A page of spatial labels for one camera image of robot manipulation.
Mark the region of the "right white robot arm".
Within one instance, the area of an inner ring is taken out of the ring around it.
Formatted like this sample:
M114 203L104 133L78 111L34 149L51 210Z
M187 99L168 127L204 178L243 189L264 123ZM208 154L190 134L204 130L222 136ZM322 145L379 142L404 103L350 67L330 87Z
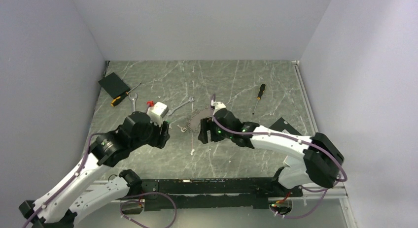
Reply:
M272 191L283 196L291 188L315 183L330 189L346 179L344 156L323 133L314 136L288 134L254 122L241 122L225 108L200 119L198 139L207 144L231 140L239 147L265 149L286 155L272 182Z

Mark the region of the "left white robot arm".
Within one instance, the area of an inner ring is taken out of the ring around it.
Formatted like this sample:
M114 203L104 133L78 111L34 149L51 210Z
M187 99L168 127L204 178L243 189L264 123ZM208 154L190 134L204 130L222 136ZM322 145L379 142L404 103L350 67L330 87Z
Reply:
M143 145L162 149L170 138L169 123L163 119L166 113L155 106L145 113L136 111L116 130L97 133L80 162L54 188L19 206L26 218L23 226L72 228L115 199L138 197L143 191L142 180L131 169L89 193L86 189L135 149Z

